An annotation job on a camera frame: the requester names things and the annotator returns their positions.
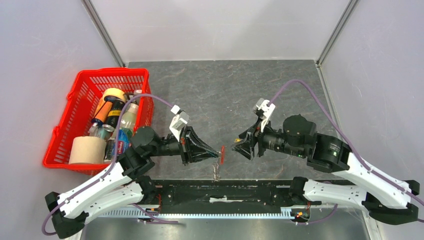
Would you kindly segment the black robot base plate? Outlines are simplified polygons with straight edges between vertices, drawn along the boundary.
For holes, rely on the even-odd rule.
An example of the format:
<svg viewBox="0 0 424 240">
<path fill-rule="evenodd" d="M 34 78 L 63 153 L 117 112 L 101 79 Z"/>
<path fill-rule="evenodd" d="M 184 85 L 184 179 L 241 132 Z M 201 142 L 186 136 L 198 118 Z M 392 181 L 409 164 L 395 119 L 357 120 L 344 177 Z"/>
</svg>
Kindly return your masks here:
<svg viewBox="0 0 424 240">
<path fill-rule="evenodd" d="M 294 196 L 290 184 L 275 179 L 155 179 L 155 190 L 137 204 L 158 205 L 162 214 L 276 214 L 281 208 L 322 204 Z"/>
</svg>

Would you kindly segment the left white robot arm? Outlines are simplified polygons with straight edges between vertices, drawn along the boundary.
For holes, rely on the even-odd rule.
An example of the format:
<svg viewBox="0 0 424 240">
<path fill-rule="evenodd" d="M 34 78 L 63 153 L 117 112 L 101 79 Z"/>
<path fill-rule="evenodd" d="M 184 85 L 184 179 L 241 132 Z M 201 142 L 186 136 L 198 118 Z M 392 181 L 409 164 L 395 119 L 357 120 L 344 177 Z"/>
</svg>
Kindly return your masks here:
<svg viewBox="0 0 424 240">
<path fill-rule="evenodd" d="M 180 156 L 182 163 L 188 165 L 220 155 L 191 126 L 184 126 L 179 136 L 170 133 L 166 137 L 160 137 L 150 126 L 141 126 L 131 137 L 130 146 L 103 171 L 72 190 L 52 191 L 44 197 L 49 214 L 42 224 L 42 233 L 50 235 L 46 224 L 51 220 L 53 234 L 66 239 L 114 206 L 141 201 L 152 204 L 157 191 L 145 175 L 155 165 L 152 157 Z"/>
</svg>

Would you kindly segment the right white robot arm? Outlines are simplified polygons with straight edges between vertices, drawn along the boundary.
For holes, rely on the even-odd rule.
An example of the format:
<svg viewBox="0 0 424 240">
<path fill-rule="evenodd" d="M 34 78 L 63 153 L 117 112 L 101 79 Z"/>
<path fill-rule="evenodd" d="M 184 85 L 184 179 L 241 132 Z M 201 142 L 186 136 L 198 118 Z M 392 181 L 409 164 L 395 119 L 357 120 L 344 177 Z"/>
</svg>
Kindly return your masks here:
<svg viewBox="0 0 424 240">
<path fill-rule="evenodd" d="M 411 201 L 420 192 L 415 180 L 396 180 L 359 160 L 351 147 L 337 137 L 318 133 L 316 124 L 301 115 L 286 118 L 275 130 L 261 120 L 241 133 L 232 150 L 249 160 L 271 150 L 306 160 L 316 171 L 330 173 L 350 182 L 336 185 L 297 176 L 291 181 L 289 200 L 327 202 L 367 212 L 385 224 L 401 225 L 417 222 L 419 209 Z"/>
</svg>

